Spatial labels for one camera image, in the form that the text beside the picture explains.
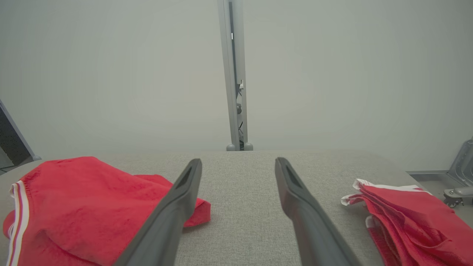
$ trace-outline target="caster wheel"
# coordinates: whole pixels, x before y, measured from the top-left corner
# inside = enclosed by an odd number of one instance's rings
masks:
[[[455,208],[458,205],[457,201],[452,201],[450,199],[445,199],[444,203],[450,208]]]

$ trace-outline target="gray table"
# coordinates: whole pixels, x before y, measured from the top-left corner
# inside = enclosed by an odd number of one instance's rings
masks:
[[[199,197],[212,204],[212,220],[184,229],[175,265],[300,265],[292,223],[280,206],[274,160],[287,158],[335,223],[363,265],[382,265],[357,204],[342,206],[356,192],[355,178],[374,184],[419,185],[388,160],[362,151],[246,151],[100,155],[100,160],[130,174],[160,174],[174,182],[193,158],[202,160]],[[10,185],[41,161],[0,176],[0,219],[14,209]],[[0,237],[0,261],[8,240]]]

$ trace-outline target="metal bracket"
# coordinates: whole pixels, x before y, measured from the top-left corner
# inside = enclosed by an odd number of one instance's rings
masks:
[[[463,143],[447,174],[463,186],[473,186],[473,140]]]

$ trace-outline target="red cloth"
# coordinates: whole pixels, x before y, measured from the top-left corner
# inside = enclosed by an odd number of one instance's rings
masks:
[[[473,265],[472,228],[429,192],[362,179],[353,186],[361,194],[342,204],[366,203],[372,214],[366,225],[387,266]]]
[[[112,265],[171,186],[93,157],[45,162],[12,185],[7,265]],[[184,226],[208,221],[210,203],[198,198]]]

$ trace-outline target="gray wall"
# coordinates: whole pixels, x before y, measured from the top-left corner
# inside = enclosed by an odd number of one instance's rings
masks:
[[[43,159],[225,150],[215,0],[2,0],[0,98]]]
[[[473,133],[473,1],[246,1],[248,137],[446,170]]]

